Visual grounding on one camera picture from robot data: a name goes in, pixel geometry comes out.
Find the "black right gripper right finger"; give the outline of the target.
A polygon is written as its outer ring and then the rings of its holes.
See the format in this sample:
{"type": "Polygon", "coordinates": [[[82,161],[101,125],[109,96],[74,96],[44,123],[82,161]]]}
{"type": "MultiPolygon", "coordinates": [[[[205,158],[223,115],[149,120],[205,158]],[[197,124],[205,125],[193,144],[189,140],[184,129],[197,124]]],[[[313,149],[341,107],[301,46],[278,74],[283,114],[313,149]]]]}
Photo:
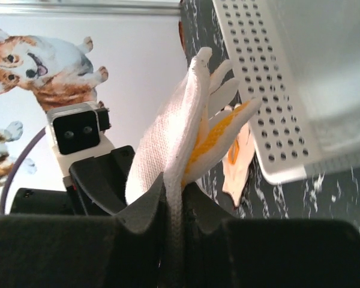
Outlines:
{"type": "Polygon", "coordinates": [[[186,287],[360,287],[360,233],[339,220],[235,218],[183,193],[186,287]]]}

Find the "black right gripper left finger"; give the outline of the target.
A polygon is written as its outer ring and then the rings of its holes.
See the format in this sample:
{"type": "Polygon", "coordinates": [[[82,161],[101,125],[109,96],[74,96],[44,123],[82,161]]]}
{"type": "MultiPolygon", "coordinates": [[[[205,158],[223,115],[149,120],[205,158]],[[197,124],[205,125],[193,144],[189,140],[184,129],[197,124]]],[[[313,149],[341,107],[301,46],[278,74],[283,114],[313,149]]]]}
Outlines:
{"type": "Polygon", "coordinates": [[[0,216],[0,287],[165,287],[158,176],[109,215],[0,216]]]}

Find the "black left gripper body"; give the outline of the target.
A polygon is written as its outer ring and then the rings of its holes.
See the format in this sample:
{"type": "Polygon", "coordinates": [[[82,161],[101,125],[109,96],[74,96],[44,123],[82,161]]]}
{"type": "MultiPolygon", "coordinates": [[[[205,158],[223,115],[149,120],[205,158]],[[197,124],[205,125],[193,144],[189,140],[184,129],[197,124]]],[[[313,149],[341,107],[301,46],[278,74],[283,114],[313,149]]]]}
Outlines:
{"type": "Polygon", "coordinates": [[[127,145],[108,154],[74,162],[69,168],[68,196],[76,215],[116,215],[127,204],[125,184],[134,157],[127,145]]]}

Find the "yellow palm glove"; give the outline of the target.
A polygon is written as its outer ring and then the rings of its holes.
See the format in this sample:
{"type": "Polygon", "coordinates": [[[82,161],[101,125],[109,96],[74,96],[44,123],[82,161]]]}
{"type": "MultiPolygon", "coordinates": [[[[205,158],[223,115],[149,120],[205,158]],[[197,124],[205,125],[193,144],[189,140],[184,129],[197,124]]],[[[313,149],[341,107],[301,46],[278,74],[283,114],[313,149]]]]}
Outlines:
{"type": "Polygon", "coordinates": [[[212,49],[203,47],[192,58],[184,79],[140,140],[126,182],[125,199],[131,204],[150,189],[157,176],[163,176],[167,223],[161,267],[165,287],[184,285],[185,186],[225,156],[262,102],[253,98],[208,118],[210,76],[214,72],[208,68],[211,56],[212,49]]]}

